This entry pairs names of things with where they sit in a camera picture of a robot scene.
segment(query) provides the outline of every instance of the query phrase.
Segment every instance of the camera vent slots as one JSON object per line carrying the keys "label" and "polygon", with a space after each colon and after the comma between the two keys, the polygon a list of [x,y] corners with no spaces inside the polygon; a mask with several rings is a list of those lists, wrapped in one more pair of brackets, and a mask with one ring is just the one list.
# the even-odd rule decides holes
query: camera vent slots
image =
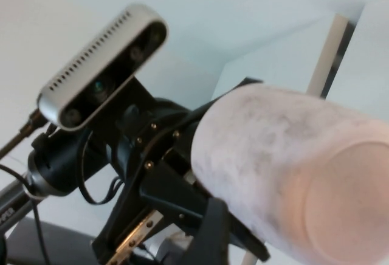
{"label": "camera vent slots", "polygon": [[74,59],[69,65],[62,71],[62,74],[55,78],[49,87],[51,91],[55,91],[56,88],[60,87],[62,83],[66,81],[66,78],[70,77],[72,73],[76,72],[78,68],[88,60],[94,53],[96,53],[102,44],[108,40],[120,27],[128,21],[128,18],[131,17],[131,14],[127,11],[120,16],[116,21],[114,21],[104,33],[97,38],[93,43],[84,49],[83,54],[78,58]]}

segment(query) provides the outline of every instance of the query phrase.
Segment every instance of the camera lens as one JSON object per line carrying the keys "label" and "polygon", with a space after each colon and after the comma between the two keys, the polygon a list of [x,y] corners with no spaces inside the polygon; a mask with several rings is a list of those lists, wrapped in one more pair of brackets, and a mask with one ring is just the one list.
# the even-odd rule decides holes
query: camera lens
{"label": "camera lens", "polygon": [[100,77],[90,85],[87,92],[88,100],[95,105],[100,105],[107,100],[114,89],[115,83],[111,78]]}
{"label": "camera lens", "polygon": [[98,94],[104,92],[104,83],[101,80],[95,81],[93,84],[93,93]]}
{"label": "camera lens", "polygon": [[82,121],[82,115],[77,109],[71,108],[65,112],[64,121],[68,126],[74,127]]}

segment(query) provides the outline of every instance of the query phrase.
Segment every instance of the depth camera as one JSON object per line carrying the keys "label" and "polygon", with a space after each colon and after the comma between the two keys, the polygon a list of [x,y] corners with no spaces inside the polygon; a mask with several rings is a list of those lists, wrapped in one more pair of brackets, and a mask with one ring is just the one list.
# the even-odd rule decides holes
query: depth camera
{"label": "depth camera", "polygon": [[165,42],[163,19],[131,5],[100,32],[41,90],[38,107],[67,131],[84,127]]}

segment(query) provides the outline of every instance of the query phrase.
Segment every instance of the fuzzy white fabric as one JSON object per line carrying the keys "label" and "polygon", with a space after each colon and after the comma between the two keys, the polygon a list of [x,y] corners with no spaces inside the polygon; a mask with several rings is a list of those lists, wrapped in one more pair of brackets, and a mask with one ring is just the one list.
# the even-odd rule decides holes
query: fuzzy white fabric
{"label": "fuzzy white fabric", "polygon": [[[329,262],[334,249],[327,248],[328,240],[318,237],[313,249],[318,230],[331,224],[323,216],[323,220],[310,222],[316,227],[307,228],[305,217],[317,215],[305,201],[308,191],[316,192],[310,187],[315,175],[326,169],[336,154],[361,141],[382,138],[389,139],[389,127],[356,111],[301,93],[251,84],[223,96],[206,113],[194,136],[191,164],[201,184],[225,200],[230,211],[258,238],[306,264],[349,264]],[[342,160],[331,165],[343,165]],[[315,212],[331,209],[331,203],[325,205],[315,207]],[[382,221],[388,228],[389,212]],[[344,246],[345,254],[351,254],[353,250],[348,249],[356,244],[349,244],[349,235],[340,230],[339,235],[328,238],[334,238],[335,246]],[[339,258],[343,257],[353,260],[348,255]]]}

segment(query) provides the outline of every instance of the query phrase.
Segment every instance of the robotic arm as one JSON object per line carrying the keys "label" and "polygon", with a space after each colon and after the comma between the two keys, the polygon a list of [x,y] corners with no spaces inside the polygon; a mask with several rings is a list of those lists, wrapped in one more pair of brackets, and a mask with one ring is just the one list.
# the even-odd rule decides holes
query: robotic arm
{"label": "robotic arm", "polygon": [[1,234],[31,211],[30,197],[41,202],[79,188],[94,203],[83,183],[109,163],[124,186],[92,244],[100,264],[131,260],[138,245],[173,223],[196,235],[179,264],[227,264],[228,243],[268,259],[263,243],[191,174],[191,142],[213,102],[189,111],[154,98],[134,78],[166,33],[155,12],[132,5],[43,88],[40,113],[59,129],[32,144],[25,178],[33,195],[18,181],[0,194]]}
{"label": "robotic arm", "polygon": [[194,236],[179,265],[225,265],[228,243],[266,261],[261,240],[305,264],[378,264],[389,127],[252,80],[194,111],[154,98],[134,75],[166,37],[161,17],[130,6],[48,82],[34,115],[59,130],[33,143],[33,193],[18,181],[1,191],[0,234],[31,198],[79,188],[94,204],[83,183],[109,163],[124,187],[92,243],[100,264],[149,264],[134,248],[170,224]]}

